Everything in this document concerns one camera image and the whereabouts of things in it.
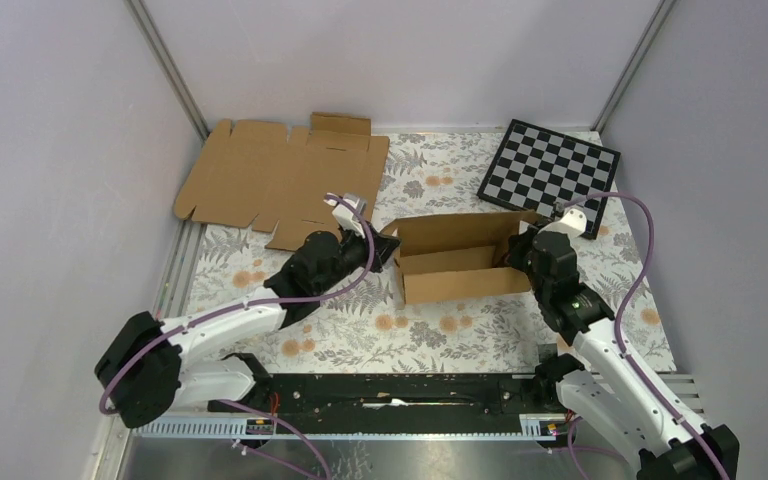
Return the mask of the black base rail bar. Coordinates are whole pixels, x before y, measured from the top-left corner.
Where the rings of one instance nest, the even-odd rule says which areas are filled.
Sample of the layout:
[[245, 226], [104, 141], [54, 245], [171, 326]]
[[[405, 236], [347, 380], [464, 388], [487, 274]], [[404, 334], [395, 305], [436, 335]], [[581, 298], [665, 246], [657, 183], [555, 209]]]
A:
[[314, 435], [554, 436], [572, 417], [531, 374], [274, 374], [241, 402]]

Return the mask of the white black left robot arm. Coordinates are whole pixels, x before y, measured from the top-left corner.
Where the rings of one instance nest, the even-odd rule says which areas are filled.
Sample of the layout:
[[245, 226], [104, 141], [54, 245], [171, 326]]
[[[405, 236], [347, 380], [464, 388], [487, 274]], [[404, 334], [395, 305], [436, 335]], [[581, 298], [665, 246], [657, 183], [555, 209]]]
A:
[[269, 401], [264, 370], [248, 354], [209, 355], [247, 338], [294, 325], [321, 304], [381, 272], [400, 245], [373, 231], [334, 235], [316, 231], [281, 269], [237, 302], [199, 315], [157, 319], [148, 311], [130, 317], [94, 368], [104, 391], [99, 409], [137, 428], [172, 408], [232, 400], [248, 411]]

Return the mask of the black white checkerboard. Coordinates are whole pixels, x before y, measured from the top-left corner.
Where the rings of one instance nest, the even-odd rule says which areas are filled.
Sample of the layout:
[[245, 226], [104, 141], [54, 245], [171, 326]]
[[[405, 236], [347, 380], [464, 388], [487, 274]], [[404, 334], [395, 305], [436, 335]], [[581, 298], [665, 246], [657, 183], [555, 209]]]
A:
[[571, 200], [611, 190], [620, 159], [616, 150], [514, 119], [477, 196], [550, 217]]

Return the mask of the cardboard box sheet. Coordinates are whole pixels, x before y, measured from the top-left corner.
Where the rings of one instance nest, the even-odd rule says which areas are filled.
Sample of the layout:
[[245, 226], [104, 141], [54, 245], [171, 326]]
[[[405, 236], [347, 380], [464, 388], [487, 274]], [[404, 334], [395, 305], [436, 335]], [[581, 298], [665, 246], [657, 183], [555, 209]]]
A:
[[537, 222], [533, 211], [439, 214], [390, 222], [404, 303], [418, 305], [525, 293], [526, 274], [506, 266], [508, 239]]

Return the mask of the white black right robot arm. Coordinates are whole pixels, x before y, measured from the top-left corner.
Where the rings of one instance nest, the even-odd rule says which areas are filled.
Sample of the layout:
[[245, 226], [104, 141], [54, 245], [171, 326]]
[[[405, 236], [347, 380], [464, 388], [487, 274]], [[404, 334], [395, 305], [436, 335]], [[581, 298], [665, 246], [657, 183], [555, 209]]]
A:
[[734, 479], [740, 444], [711, 427], [647, 365], [601, 296], [581, 282], [567, 233], [534, 227], [508, 240], [507, 266], [525, 273], [545, 323], [574, 349], [540, 364], [533, 396], [589, 424], [639, 479]]

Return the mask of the lower flat cardboard sheet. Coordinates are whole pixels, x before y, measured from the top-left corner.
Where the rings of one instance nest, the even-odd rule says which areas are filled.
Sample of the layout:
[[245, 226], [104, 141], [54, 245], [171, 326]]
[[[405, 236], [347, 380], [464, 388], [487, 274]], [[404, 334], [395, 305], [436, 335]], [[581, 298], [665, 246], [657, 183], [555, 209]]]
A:
[[368, 118], [314, 112], [308, 126], [223, 119], [174, 203], [180, 219], [251, 228], [268, 248], [294, 251], [312, 232], [336, 232], [326, 194], [353, 194], [372, 218], [390, 139]]

